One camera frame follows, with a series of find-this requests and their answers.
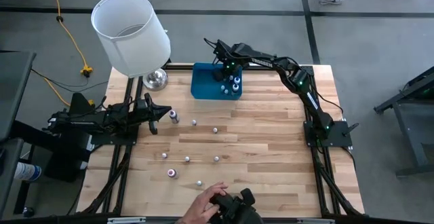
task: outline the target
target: blue tray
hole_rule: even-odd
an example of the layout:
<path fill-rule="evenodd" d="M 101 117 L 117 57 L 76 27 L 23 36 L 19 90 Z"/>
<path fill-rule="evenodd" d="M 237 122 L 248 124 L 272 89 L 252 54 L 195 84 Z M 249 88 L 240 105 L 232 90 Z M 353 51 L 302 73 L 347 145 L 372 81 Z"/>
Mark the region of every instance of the blue tray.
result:
<path fill-rule="evenodd" d="M 232 95 L 232 82 L 229 79 L 226 79 L 226 81 L 216 81 L 212 75 L 214 69 L 222 68 L 221 64 L 195 63 L 193 65 L 193 76 L 191 77 L 191 95 L 196 99 L 238 100 L 243 93 L 242 69 L 238 70 L 238 77 L 241 79 L 239 90 L 236 94 Z M 222 85 L 229 90 L 229 94 L 221 92 L 220 87 Z"/>

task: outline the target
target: lamp base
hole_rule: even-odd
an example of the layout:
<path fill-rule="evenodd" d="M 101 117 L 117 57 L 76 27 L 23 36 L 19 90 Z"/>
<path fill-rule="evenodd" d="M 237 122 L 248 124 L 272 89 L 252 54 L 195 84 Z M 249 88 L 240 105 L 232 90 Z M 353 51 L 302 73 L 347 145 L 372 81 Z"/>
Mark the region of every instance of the lamp base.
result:
<path fill-rule="evenodd" d="M 167 74 L 163 69 L 157 69 L 143 79 L 143 85 L 150 91 L 160 91 L 167 85 Z"/>

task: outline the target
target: human hand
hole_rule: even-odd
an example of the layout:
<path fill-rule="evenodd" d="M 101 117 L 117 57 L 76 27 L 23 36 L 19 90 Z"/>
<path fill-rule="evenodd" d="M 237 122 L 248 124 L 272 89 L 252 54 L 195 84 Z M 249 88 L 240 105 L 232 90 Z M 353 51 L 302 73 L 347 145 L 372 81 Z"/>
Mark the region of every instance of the human hand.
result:
<path fill-rule="evenodd" d="M 206 224 L 220 208 L 218 204 L 215 204 L 206 210 L 206 206 L 214 194 L 225 196 L 226 192 L 223 189 L 226 188 L 228 188 L 228 185 L 225 185 L 222 181 L 208 187 L 195 198 L 185 215 L 176 224 Z"/>

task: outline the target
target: gray floor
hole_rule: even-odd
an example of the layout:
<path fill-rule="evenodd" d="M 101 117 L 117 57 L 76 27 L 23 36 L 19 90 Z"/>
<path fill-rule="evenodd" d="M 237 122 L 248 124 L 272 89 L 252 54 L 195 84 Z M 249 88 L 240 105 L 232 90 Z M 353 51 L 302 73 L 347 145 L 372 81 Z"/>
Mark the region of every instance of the gray floor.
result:
<path fill-rule="evenodd" d="M 62 7 L 91 8 L 99 0 L 60 0 Z M 301 0 L 150 0 L 156 10 L 302 11 Z M 54 0 L 0 0 L 0 5 L 54 7 Z M 320 6 L 326 12 L 434 12 L 434 0 L 347 0 L 342 6 Z M 63 14 L 87 61 L 95 69 L 90 85 L 106 81 L 110 66 L 90 24 L 89 14 Z M 0 49 L 33 50 L 34 69 L 65 83 L 84 83 L 78 74 L 80 56 L 55 14 L 0 14 Z M 159 15 L 169 31 L 174 62 L 211 60 L 203 37 L 228 43 L 243 41 L 257 50 L 291 56 L 311 64 L 307 28 L 302 16 Z M 433 66 L 434 18 L 314 17 L 313 28 L 322 64 L 332 65 L 334 78 L 353 131 L 357 177 L 367 214 L 373 217 L 434 222 L 434 174 L 397 179 L 395 171 L 412 166 L 412 155 L 392 111 L 376 115 L 372 108 L 397 93 L 407 80 Z M 98 101 L 105 86 L 84 92 Z M 61 91 L 65 99 L 71 93 Z M 46 83 L 32 74 L 18 118 L 36 127 L 64 105 Z M 38 150 L 36 164 L 49 154 Z M 42 179 L 32 186 L 28 205 L 38 216 L 65 214 L 80 181 L 59 183 Z"/>

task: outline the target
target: cord plug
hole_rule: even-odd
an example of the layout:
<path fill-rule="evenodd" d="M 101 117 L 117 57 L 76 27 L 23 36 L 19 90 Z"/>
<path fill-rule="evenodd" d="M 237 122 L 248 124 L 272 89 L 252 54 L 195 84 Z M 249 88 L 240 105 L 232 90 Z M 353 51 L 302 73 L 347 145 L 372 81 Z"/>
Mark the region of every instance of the cord plug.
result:
<path fill-rule="evenodd" d="M 85 65 L 83 69 L 80 70 L 80 73 L 83 74 L 86 78 L 89 78 L 92 71 L 94 71 L 92 67 Z"/>

